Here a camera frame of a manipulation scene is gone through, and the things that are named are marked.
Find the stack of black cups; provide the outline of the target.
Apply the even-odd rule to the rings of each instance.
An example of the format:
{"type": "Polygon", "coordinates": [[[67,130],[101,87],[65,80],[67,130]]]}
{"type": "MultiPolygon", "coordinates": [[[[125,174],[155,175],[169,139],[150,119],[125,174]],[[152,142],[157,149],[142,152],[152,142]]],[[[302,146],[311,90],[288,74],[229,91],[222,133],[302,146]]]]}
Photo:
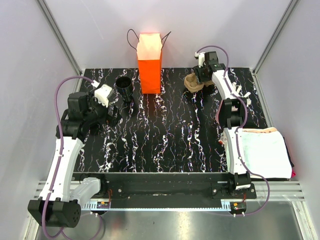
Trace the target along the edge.
{"type": "Polygon", "coordinates": [[[133,99],[133,83],[127,76],[119,77],[115,82],[116,90],[120,94],[125,103],[129,103],[133,99]]]}

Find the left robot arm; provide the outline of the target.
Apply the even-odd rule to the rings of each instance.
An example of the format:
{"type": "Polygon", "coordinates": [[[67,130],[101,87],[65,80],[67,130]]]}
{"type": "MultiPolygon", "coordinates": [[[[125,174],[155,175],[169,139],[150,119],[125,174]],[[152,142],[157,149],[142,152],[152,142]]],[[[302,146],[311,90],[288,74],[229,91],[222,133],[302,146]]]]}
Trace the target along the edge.
{"type": "Polygon", "coordinates": [[[74,190],[71,182],[76,160],[91,128],[99,124],[114,127],[121,119],[116,106],[109,111],[112,93],[111,88],[104,86],[90,93],[75,92],[68,96],[68,108],[56,128],[55,152],[46,183],[38,199],[30,200],[27,207],[40,226],[74,228],[90,198],[103,198],[108,193],[102,178],[86,177],[74,190]]]}

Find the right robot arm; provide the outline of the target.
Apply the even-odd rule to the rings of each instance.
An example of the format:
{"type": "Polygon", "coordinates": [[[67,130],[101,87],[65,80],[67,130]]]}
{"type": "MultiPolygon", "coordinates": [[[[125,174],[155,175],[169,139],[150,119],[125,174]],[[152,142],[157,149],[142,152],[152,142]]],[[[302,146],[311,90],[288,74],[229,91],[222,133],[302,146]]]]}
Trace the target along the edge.
{"type": "Polygon", "coordinates": [[[219,67],[195,66],[193,71],[198,82],[211,80],[221,96],[221,103],[216,115],[217,122],[223,129],[228,154],[227,192],[232,198],[239,198],[251,187],[251,176],[246,166],[243,147],[243,127],[247,123],[247,100],[241,97],[231,83],[227,69],[219,67]]]}

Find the orange paper bag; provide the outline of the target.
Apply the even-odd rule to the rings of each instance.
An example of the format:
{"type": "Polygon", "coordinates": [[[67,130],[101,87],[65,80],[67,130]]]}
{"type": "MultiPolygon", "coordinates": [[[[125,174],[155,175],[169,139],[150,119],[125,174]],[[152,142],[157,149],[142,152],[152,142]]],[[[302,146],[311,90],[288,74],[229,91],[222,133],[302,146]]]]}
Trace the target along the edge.
{"type": "Polygon", "coordinates": [[[143,94],[161,93],[162,50],[171,32],[161,37],[159,33],[135,34],[137,46],[129,43],[136,51],[143,94]]]}

